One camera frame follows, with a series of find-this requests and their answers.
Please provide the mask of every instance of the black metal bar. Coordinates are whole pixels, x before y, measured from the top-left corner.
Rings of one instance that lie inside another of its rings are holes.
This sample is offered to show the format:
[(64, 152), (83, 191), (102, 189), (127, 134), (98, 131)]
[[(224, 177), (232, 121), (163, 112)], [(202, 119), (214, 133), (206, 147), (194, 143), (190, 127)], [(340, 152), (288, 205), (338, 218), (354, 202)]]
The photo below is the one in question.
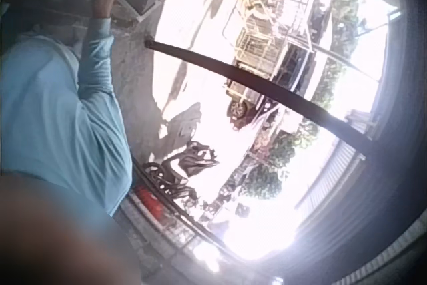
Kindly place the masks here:
[(186, 49), (166, 45), (164, 43), (158, 43), (152, 39), (147, 39), (145, 41), (145, 46), (152, 50), (165, 53), (210, 70), (277, 101), (285, 107), (304, 116), (308, 120), (327, 129), (336, 137), (364, 154), (367, 160), (374, 164), (381, 165), (383, 169), (387, 169), (388, 173), (402, 174), (402, 170), (405, 172), (407, 170), (407, 166), (400, 161), (400, 158), (392, 155), (380, 144), (373, 142), (365, 135), (358, 132), (344, 121), (330, 115), (326, 110), (316, 104), (305, 100), (304, 98), (280, 87), (279, 85), (276, 85), (275, 83), (272, 83), (271, 81), (268, 81), (267, 79), (210, 57), (206, 57)]

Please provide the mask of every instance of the car wheel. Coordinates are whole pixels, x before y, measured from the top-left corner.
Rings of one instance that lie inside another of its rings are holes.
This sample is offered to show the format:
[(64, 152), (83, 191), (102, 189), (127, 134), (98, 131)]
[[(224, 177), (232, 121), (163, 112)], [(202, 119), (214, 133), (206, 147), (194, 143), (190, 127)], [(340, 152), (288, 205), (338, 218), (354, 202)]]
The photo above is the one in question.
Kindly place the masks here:
[(238, 101), (233, 100), (230, 103), (230, 114), (232, 117), (236, 119), (241, 119), (245, 117), (246, 113), (248, 112), (248, 106), (246, 103), (239, 103)]

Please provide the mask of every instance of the person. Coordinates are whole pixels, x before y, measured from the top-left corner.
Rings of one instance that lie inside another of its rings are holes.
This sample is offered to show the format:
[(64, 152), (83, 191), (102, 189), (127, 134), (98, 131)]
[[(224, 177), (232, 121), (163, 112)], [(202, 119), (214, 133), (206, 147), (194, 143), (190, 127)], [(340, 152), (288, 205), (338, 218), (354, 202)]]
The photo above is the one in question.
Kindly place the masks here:
[(101, 206), (90, 203), (43, 180), (3, 174), (0, 284), (140, 285), (129, 239)]
[(2, 171), (69, 188), (110, 215), (129, 191), (132, 167), (111, 82), (114, 1), (92, 0), (81, 59), (34, 33), (1, 58)]

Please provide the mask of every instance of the tree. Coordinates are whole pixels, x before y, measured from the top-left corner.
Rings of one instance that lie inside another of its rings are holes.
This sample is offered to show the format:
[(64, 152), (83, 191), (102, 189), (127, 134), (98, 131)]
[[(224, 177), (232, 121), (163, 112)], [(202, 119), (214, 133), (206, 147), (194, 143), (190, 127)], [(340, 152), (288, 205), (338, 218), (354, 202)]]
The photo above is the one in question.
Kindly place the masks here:
[(260, 164), (246, 178), (240, 190), (241, 196), (249, 196), (261, 200), (275, 198), (282, 190), (282, 182), (277, 172), (271, 172), (269, 167)]

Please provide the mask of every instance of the motorcycle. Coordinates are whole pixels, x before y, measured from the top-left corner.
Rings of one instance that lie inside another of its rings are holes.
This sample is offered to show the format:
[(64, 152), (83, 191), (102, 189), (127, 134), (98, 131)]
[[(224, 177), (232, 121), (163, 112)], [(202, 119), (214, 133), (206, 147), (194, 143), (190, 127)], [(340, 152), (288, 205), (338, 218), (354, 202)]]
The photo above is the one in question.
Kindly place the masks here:
[[(178, 166), (182, 174), (178, 172), (178, 168), (172, 166), (172, 162), (176, 160), (179, 160)], [(173, 200), (181, 199), (184, 207), (188, 209), (196, 207), (199, 202), (196, 190), (187, 186), (189, 178), (217, 164), (215, 150), (198, 141), (189, 141), (182, 152), (163, 160), (161, 164), (145, 163), (143, 169), (166, 195)]]

